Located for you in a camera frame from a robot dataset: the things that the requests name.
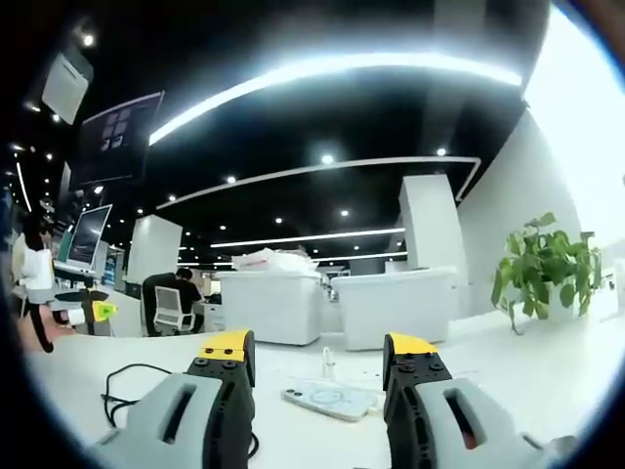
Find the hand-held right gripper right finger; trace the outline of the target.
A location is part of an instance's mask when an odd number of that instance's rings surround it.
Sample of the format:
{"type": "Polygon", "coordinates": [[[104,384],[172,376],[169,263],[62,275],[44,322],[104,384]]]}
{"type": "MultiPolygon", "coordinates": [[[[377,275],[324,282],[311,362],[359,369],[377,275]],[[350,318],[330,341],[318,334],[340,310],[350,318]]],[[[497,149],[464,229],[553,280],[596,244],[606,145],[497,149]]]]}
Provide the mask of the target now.
{"type": "Polygon", "coordinates": [[[549,468],[553,452],[467,378],[455,378],[428,341],[384,340],[384,421],[393,468],[549,468]]]}

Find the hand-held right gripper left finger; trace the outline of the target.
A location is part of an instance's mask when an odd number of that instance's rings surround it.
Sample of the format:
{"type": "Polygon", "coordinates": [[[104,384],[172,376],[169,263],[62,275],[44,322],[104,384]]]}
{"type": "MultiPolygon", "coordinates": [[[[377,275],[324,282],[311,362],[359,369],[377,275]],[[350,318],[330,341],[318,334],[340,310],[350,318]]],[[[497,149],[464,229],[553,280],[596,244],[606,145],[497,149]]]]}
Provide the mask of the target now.
{"type": "Polygon", "coordinates": [[[92,446],[104,468],[246,468],[257,453],[255,337],[221,332],[187,371],[171,373],[129,408],[126,424],[92,446]]]}

